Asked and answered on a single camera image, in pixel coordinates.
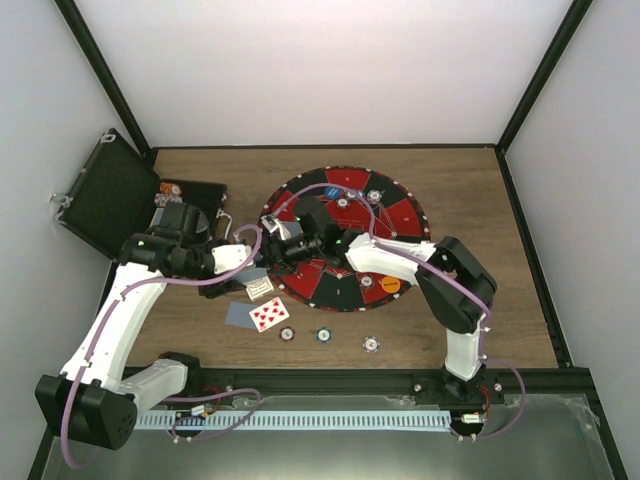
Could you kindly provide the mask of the blue patterned card deck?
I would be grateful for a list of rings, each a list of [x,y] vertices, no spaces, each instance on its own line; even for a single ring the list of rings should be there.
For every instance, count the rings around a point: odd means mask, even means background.
[[[268,277],[268,273],[264,268],[247,268],[238,272],[233,279],[246,285],[247,283]]]

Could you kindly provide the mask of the brown poker chip stack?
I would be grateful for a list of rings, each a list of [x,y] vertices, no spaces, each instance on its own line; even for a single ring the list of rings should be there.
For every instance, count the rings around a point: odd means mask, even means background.
[[[291,341],[295,337],[295,331],[291,327],[284,327],[280,331],[280,338],[285,341]]]

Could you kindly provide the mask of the blue dealer button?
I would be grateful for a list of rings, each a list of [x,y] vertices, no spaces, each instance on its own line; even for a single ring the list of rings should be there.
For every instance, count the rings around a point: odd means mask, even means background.
[[[337,199],[342,195],[342,190],[337,187],[327,187],[324,195],[329,199]]]

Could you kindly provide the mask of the teal poker chip stack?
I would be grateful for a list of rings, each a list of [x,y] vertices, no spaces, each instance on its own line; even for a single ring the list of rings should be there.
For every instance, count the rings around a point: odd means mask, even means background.
[[[316,339],[320,342],[320,343],[328,343],[329,341],[332,340],[332,332],[330,329],[328,328],[320,328],[317,330],[316,332]]]

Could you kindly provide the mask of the blue white poker chip stack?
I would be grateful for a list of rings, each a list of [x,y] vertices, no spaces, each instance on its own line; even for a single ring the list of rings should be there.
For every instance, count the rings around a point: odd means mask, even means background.
[[[363,339],[362,347],[367,353],[376,353],[380,348],[380,343],[375,336],[367,336]]]

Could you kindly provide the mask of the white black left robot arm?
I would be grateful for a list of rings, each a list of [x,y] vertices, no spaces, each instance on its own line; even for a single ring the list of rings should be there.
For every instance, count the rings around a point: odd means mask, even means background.
[[[40,378],[35,396],[49,430],[67,446],[78,441],[110,450],[131,436],[138,416],[164,400],[196,402],[204,392],[200,361],[166,352],[124,375],[126,361],[153,305],[169,284],[208,287],[251,265],[257,246],[209,243],[203,213],[169,202],[158,221],[129,237],[96,319],[56,376]]]

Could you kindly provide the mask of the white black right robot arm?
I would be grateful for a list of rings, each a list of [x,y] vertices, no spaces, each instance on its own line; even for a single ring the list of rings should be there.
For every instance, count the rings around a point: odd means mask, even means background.
[[[491,319],[497,282],[458,239],[438,243],[383,239],[368,231],[342,228],[314,197],[294,207],[301,232],[290,233],[276,213],[261,217],[261,255],[268,267],[295,268],[320,259],[354,273],[391,276],[420,288],[435,319],[446,330],[442,384],[458,403],[480,390],[484,368],[484,336]]]

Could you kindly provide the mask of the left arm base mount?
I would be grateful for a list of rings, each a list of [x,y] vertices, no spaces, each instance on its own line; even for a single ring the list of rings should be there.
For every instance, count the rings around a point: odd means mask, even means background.
[[[199,391],[194,391],[191,395],[173,395],[163,400],[167,404],[214,404],[219,405],[228,397],[234,395],[233,385],[224,384],[221,387],[205,385]]]

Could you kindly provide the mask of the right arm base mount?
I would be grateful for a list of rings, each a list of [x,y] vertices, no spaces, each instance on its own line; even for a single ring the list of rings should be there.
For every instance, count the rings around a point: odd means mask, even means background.
[[[419,378],[413,383],[412,393],[417,403],[434,404],[442,408],[479,406],[486,401],[491,405],[502,405],[505,401],[504,395],[494,386],[494,379],[481,378],[463,382],[456,378]]]

